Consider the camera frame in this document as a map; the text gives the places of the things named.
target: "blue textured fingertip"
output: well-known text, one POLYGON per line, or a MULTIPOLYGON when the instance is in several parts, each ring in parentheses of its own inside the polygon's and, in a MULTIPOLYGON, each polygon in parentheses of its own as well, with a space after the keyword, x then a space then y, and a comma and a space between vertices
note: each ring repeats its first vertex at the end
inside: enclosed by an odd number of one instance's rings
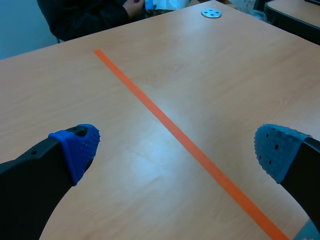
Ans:
POLYGON ((262 125, 256 131, 256 158, 277 184, 284 180, 302 142, 307 137, 311 136, 275 124, 262 125))
POLYGON ((91 124, 79 124, 87 127, 85 136, 60 130, 50 133, 49 138, 57 139, 63 149, 64 158, 70 171, 73 186, 83 177, 88 163, 96 156, 100 142, 99 130, 91 124))

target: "orange tape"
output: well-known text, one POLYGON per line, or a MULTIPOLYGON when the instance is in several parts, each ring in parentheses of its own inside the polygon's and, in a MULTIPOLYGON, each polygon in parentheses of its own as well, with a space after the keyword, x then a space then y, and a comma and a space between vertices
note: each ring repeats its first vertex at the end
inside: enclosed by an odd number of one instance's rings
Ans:
POLYGON ((151 99, 135 85, 101 50, 94 53, 123 82, 124 85, 150 110, 151 113, 172 133, 185 149, 204 167, 220 186, 273 240, 289 238, 225 175, 187 135, 151 99))

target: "table surface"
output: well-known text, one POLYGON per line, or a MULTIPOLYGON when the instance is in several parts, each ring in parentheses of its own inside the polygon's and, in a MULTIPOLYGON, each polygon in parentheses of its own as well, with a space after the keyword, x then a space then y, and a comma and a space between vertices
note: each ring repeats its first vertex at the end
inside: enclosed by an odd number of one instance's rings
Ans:
POLYGON ((260 167, 264 123, 320 138, 320 48, 216 1, 0 61, 0 151, 101 134, 43 240, 269 239, 93 53, 101 49, 289 237, 308 217, 260 167), (216 8, 222 17, 201 15, 216 8))
POLYGON ((320 6, 304 0, 274 0, 267 5, 292 18, 320 27, 320 6))

